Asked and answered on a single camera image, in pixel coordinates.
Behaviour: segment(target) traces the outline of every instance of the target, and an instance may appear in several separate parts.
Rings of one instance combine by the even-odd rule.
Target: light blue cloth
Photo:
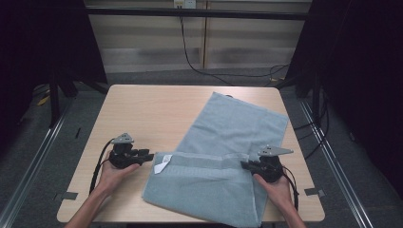
[[[157,153],[154,166],[172,154],[144,188],[145,201],[196,218],[235,227],[259,227],[265,191],[240,166],[256,160],[266,144],[280,146],[288,118],[213,93],[172,153]]]

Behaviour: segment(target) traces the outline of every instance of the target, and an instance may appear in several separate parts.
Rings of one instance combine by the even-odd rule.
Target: black curtain
[[[329,19],[305,23],[287,77],[304,96],[317,76],[403,199],[403,2],[314,0],[311,13]]]
[[[82,0],[1,1],[1,143],[50,75],[65,93],[72,81],[107,83],[84,8]]]

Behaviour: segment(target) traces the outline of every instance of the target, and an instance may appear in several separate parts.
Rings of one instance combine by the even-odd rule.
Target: table
[[[134,148],[148,148],[150,153],[173,151],[194,122],[213,91],[273,111],[287,114],[275,88],[195,85],[113,85],[92,129],[83,155],[71,180],[68,192],[78,193],[76,200],[64,199],[57,218],[67,222],[88,196],[92,174],[105,144],[122,133],[134,139]],[[313,188],[311,175],[303,159],[294,129],[289,122],[282,147],[294,149],[280,157],[297,180],[299,213],[305,221],[321,221],[324,212],[317,195],[306,196],[304,189]],[[142,199],[151,170],[146,162],[127,177],[106,200],[94,221],[105,222],[203,222],[175,213]],[[283,221],[279,211],[267,202],[263,221]]]

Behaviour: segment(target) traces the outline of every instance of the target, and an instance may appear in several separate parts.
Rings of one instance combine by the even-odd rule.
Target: white wall
[[[173,8],[173,0],[86,0],[86,5]],[[197,9],[307,12],[309,8],[309,0],[197,0]],[[128,53],[128,49],[134,49],[136,53],[139,49],[154,50],[153,53],[157,53],[156,50],[159,49],[182,52],[181,24],[177,17],[118,15],[89,15],[89,17],[105,64],[107,59],[111,60],[110,56],[106,55],[111,51],[116,53],[119,49],[125,49],[125,53]],[[186,47],[190,54],[199,55],[193,56],[196,62],[199,61],[195,63],[199,64],[198,67],[230,67],[230,65],[220,65],[218,62],[231,62],[231,58],[235,57],[228,55],[226,50],[239,53],[240,49],[257,50],[258,55],[261,55],[262,51],[273,52],[274,50],[276,55],[284,55],[280,56],[279,60],[290,61],[303,26],[302,21],[284,20],[183,18],[183,21]],[[238,62],[241,61],[238,59],[235,60],[235,66],[238,66]]]

